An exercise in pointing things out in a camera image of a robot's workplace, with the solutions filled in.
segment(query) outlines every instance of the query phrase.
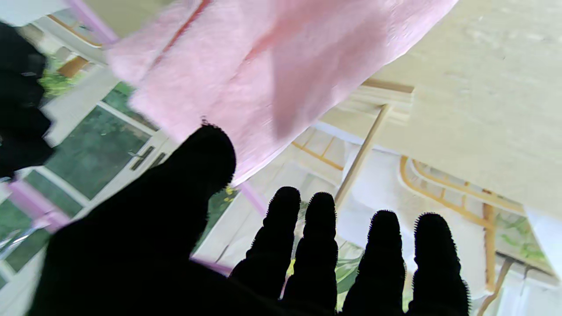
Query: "wooden rod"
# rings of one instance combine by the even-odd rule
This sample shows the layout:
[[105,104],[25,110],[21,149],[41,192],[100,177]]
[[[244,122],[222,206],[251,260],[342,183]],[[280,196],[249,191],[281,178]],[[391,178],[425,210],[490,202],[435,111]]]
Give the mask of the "wooden rod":
[[496,228],[494,209],[490,204],[483,205],[484,220],[493,228],[484,229],[484,248],[486,249],[486,289],[493,291],[496,281]]
[[375,134],[379,129],[382,122],[388,116],[388,113],[391,111],[392,107],[389,105],[383,105],[375,123],[371,127],[371,130],[367,134],[359,153],[357,154],[357,158],[351,165],[350,171],[347,173],[345,180],[342,183],[342,186],[339,188],[338,193],[336,194],[336,212],[338,212],[339,208],[345,202],[349,192],[351,192],[351,187],[353,187],[353,183],[357,179],[359,172],[361,172],[364,162],[366,161],[367,157],[371,153],[373,146],[375,145]]
[[488,296],[484,300],[482,306],[480,307],[480,310],[478,311],[477,316],[484,315],[484,312],[486,311],[488,306],[496,299],[497,295],[500,293],[502,285],[504,284],[505,276],[507,275],[509,268],[511,268],[512,264],[513,264],[513,259],[505,259],[504,264],[501,266],[500,275],[497,277],[496,289],[494,290],[492,295]]

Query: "door handle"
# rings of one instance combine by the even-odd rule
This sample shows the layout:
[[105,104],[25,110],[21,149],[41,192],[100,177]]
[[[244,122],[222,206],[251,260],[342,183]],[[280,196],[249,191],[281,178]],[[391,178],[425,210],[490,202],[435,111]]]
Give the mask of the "door handle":
[[139,157],[139,159],[135,162],[135,164],[131,167],[132,171],[135,171],[137,169],[139,169],[139,167],[143,164],[143,162],[146,160],[146,158],[148,158],[148,156],[152,153],[152,151],[154,151],[154,149],[156,149],[154,146],[150,146],[149,148],[147,148],[144,153]]
[[154,168],[155,166],[160,165],[160,163],[162,162],[162,160],[164,160],[164,157],[166,157],[166,154],[163,153],[163,152],[161,152],[161,153],[158,155],[158,158],[156,158],[156,160],[152,163],[152,165],[150,165],[150,167],[148,167],[148,169],[152,169],[152,168]]

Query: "gloved hand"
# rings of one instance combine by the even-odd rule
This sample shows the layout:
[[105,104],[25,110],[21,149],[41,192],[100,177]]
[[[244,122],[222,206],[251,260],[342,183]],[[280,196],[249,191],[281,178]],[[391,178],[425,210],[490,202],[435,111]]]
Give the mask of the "gloved hand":
[[[190,260],[207,223],[209,198],[234,170],[229,138],[204,125],[162,165],[51,238],[28,316],[335,314],[336,214],[327,193],[310,201],[282,299],[300,207],[294,188],[277,192],[229,278]],[[468,315],[455,244],[436,214],[419,219],[416,262],[408,314]],[[397,218],[380,211],[343,314],[402,314],[404,276]]]
[[[295,188],[284,187],[276,193],[252,248],[230,279],[259,295],[279,299],[291,260],[300,201]],[[306,211],[294,275],[287,281],[281,306],[311,315],[334,313],[338,255],[335,235],[334,200],[330,194],[317,193]],[[445,220],[437,214],[422,215],[415,238],[418,271],[408,315],[468,315],[468,292],[460,278],[460,263]],[[359,275],[341,314],[403,315],[405,274],[398,219],[393,212],[379,211],[372,218]]]

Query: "wooden pole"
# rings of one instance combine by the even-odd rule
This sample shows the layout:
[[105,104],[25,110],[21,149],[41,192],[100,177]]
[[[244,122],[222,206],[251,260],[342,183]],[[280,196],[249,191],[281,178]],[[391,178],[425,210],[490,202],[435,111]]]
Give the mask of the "wooden pole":
[[76,56],[71,61],[64,64],[63,67],[60,67],[57,72],[67,78],[72,78],[87,64],[88,60],[81,56]]
[[493,228],[484,229],[484,248],[486,249],[486,289],[494,291],[496,282],[496,226],[494,224],[493,206],[484,203],[484,220]]
[[380,110],[379,115],[377,116],[377,119],[375,120],[375,123],[373,124],[373,126],[369,130],[369,133],[367,134],[367,137],[365,138],[365,141],[363,142],[363,145],[361,146],[361,149],[359,150],[359,153],[357,154],[357,158],[355,158],[355,161],[353,162],[353,165],[351,165],[350,171],[347,173],[347,176],[346,176],[345,180],[343,181],[342,186],[339,188],[339,191],[336,194],[336,201],[335,201],[336,202],[336,212],[339,211],[340,207],[343,205],[347,196],[349,195],[349,192],[351,192],[351,188],[353,187],[353,183],[357,179],[357,176],[359,175],[359,172],[361,172],[361,170],[363,168],[365,160],[367,159],[367,157],[371,153],[371,150],[373,149],[373,146],[375,145],[375,137],[374,136],[377,133],[377,130],[379,129],[382,122],[388,116],[388,113],[391,111],[391,109],[392,109],[391,106],[383,105],[381,110]]
[[505,276],[507,275],[509,268],[511,268],[512,264],[513,264],[513,259],[505,259],[504,264],[501,266],[500,275],[497,278],[496,289],[494,290],[492,295],[488,296],[484,300],[484,303],[482,303],[482,306],[480,307],[477,316],[484,315],[484,312],[486,311],[488,306],[497,298],[497,295],[500,293],[501,287],[504,284]]

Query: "pink fleece cloth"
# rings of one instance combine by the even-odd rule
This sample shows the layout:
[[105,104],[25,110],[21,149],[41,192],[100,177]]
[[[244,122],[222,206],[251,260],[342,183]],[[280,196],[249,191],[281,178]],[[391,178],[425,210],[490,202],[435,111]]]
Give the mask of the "pink fleece cloth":
[[[139,88],[131,105],[177,142],[202,118],[223,128],[237,185],[406,53],[456,0],[203,0],[186,28],[170,22],[186,20],[194,3],[173,4],[108,59]],[[173,44],[155,57],[155,39],[172,30]]]

